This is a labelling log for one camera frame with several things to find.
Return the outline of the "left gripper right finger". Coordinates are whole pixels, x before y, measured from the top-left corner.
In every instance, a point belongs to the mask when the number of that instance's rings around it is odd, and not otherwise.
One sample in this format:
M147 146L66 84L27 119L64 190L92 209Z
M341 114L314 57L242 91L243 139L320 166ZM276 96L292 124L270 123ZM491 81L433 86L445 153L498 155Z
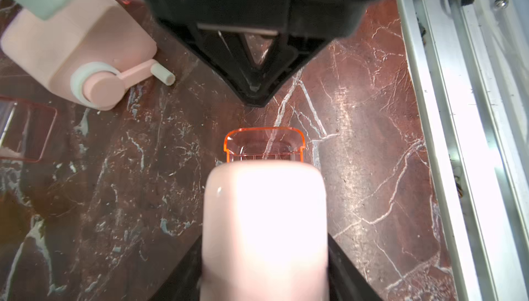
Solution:
M328 235L328 252L330 300L382 301L330 234Z

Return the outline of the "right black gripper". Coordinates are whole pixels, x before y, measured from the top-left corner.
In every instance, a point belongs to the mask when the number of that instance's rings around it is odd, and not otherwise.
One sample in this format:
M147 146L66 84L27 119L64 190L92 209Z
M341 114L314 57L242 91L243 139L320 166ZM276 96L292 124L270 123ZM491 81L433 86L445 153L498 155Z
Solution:
M145 1L159 24L219 75L245 105L265 107L330 39L350 36L377 0ZM236 31L283 34L273 40L260 67L245 36Z

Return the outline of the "red transparent tray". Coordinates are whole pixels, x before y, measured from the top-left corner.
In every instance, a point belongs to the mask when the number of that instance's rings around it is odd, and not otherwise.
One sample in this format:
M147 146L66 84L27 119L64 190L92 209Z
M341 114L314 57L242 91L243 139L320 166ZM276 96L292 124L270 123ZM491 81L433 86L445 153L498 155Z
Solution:
M223 143L227 163L246 160L304 161L306 142L291 127L240 128L227 134Z

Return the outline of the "clear tray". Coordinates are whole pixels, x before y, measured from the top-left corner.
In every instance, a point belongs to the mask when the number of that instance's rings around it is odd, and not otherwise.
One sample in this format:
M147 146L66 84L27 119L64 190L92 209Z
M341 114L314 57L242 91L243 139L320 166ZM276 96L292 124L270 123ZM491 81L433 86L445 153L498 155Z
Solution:
M44 155L57 118L55 108L1 98L1 159L36 163Z

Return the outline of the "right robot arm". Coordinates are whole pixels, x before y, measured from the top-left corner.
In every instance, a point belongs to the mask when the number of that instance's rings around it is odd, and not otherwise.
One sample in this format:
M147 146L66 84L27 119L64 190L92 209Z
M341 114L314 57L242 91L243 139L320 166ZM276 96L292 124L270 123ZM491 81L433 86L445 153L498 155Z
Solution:
M174 74L116 0L14 0L1 50L51 93L110 110L129 88ZM155 20L246 105L265 106L334 39L350 36L376 0L144 0Z

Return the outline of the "pink sharpener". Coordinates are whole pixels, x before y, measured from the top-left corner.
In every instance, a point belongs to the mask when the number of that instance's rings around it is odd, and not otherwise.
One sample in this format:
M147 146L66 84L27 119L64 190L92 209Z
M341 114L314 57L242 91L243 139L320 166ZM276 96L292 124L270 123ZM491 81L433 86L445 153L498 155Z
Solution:
M156 42L116 0L73 0L48 20L22 9L1 37L3 52L51 93L111 110L129 88L172 72Z
M201 300L328 300L326 191L297 161L215 167L203 208Z

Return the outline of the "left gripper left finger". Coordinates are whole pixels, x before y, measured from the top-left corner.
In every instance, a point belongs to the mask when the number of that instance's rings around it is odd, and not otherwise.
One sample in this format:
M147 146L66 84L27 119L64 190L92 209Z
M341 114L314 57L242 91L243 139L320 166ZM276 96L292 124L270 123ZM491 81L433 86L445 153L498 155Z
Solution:
M202 241L202 236L199 236L149 301L200 300Z

